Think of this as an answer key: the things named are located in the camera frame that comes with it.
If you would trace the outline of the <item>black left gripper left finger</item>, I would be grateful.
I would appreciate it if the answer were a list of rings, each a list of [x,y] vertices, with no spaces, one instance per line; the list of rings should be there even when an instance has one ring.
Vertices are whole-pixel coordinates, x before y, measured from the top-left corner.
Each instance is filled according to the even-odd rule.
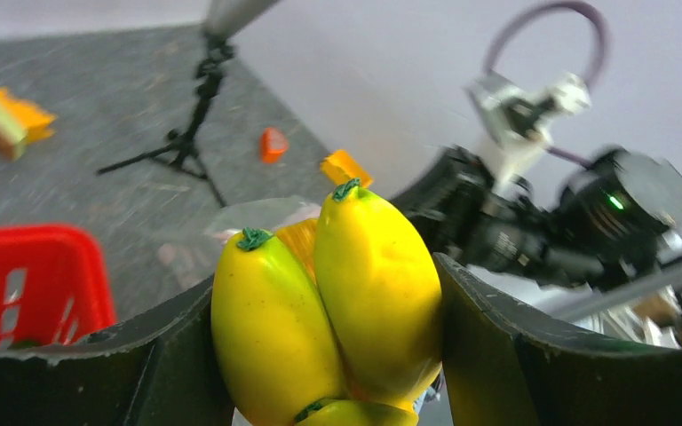
[[[0,425],[228,425],[205,280],[69,346],[0,351]]]

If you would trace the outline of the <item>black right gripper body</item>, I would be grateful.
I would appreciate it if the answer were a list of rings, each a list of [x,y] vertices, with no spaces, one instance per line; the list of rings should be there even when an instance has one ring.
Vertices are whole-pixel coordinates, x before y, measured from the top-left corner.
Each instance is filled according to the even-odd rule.
[[[482,161],[455,146],[417,181],[392,197],[431,252],[535,282],[553,280],[548,215],[531,201],[531,187],[505,199]]]

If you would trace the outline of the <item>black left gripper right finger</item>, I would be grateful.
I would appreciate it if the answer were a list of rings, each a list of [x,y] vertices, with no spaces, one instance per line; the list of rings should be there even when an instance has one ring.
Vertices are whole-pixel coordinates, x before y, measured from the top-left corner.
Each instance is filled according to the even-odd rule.
[[[456,425],[682,425],[682,350],[554,319],[437,254]]]

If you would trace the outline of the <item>clear zip top bag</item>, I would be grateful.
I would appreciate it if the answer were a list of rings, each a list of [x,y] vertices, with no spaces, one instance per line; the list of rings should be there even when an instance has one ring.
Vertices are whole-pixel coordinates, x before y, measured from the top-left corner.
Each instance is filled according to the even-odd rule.
[[[256,232],[268,236],[289,225],[319,217],[321,206],[298,195],[247,201],[226,207],[189,231],[171,232],[157,260],[184,290],[210,277],[226,247]]]

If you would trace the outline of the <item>yellow toy banana bunch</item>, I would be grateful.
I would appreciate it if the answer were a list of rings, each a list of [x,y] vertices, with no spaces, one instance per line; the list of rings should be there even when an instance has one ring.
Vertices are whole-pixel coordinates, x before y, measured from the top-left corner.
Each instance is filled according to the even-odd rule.
[[[253,425],[415,425],[441,371],[442,295],[414,226],[357,179],[317,219],[225,248],[214,352]]]

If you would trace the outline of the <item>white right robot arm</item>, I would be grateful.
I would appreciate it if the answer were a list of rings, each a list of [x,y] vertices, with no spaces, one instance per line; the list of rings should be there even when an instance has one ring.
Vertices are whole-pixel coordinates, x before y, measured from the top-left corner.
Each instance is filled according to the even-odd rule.
[[[570,177],[552,209],[513,177],[504,195],[478,156],[442,153],[393,205],[426,246],[464,266],[530,285],[609,292],[682,263],[682,176],[668,162],[613,148]]]

